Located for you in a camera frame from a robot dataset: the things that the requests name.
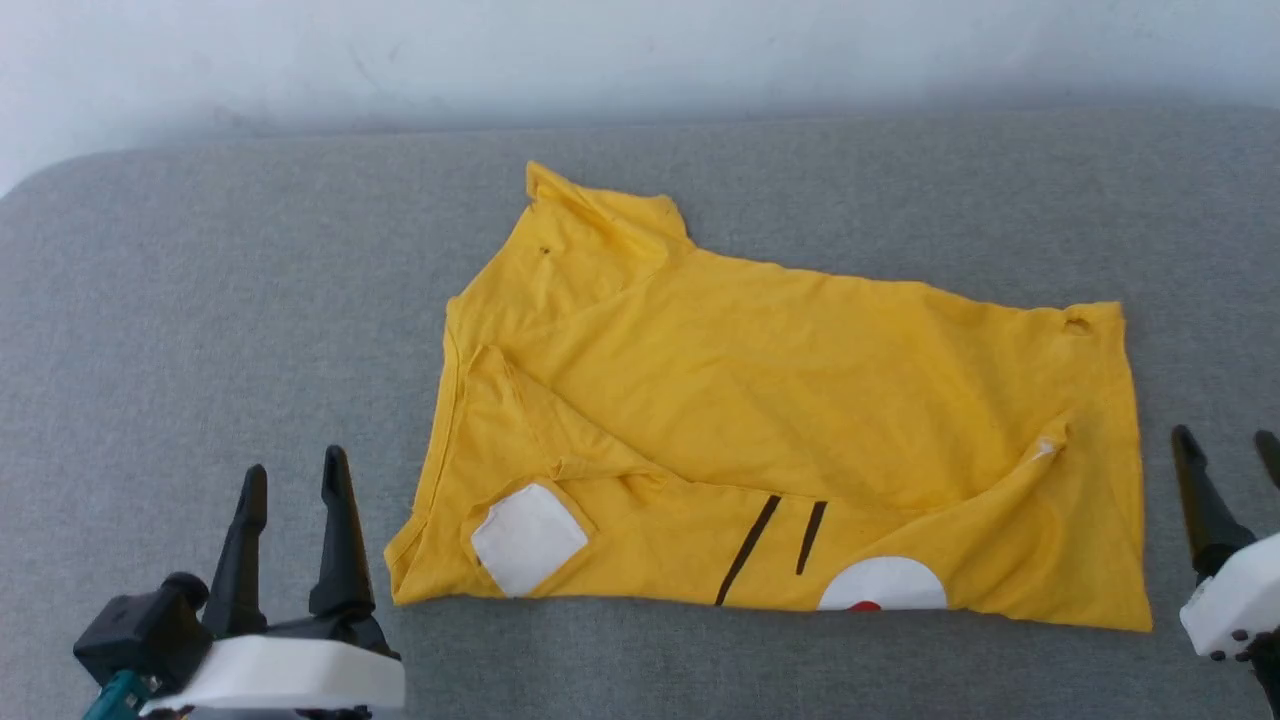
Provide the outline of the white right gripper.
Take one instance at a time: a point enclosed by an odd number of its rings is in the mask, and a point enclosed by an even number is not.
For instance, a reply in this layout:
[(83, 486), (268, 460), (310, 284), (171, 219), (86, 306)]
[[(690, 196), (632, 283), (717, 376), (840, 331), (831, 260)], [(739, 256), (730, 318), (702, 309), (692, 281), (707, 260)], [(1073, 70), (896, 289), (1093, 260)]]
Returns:
[[(1280, 436), (1257, 430), (1254, 448), (1280, 491)], [(1180, 621), (1197, 655), (1234, 657), (1260, 634), (1280, 632), (1280, 533), (1257, 541), (1235, 519), (1185, 425), (1172, 428), (1172, 459), (1190, 565), (1201, 582)]]

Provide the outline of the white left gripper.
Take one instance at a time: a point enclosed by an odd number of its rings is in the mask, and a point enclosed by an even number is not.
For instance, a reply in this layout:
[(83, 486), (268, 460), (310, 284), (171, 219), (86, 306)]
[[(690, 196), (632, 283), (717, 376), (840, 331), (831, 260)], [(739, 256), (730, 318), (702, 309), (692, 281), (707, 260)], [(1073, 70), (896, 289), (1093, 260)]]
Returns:
[(325, 532), (308, 611), (316, 618), (364, 618), (355, 621), (353, 635), (259, 634), (268, 628), (259, 605), (268, 473), (262, 465), (252, 465), (244, 474), (204, 609), (204, 626), (215, 638), (229, 639), (211, 644), (180, 691), (148, 701), (141, 708), (143, 720), (172, 720), (189, 711), (283, 720), (361, 712), (383, 720), (404, 710), (404, 665), (387, 643), (380, 623), (366, 618), (376, 602), (349, 461), (340, 446), (325, 451), (321, 500)]

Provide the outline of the yellow t-shirt with print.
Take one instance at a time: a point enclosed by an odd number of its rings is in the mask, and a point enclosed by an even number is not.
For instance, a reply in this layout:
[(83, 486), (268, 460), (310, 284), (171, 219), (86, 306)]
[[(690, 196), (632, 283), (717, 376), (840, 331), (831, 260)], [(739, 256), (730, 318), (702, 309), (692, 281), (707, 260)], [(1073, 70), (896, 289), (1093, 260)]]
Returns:
[(1151, 632), (1117, 302), (1007, 307), (700, 249), (530, 163), (449, 300), (401, 606), (635, 597)]

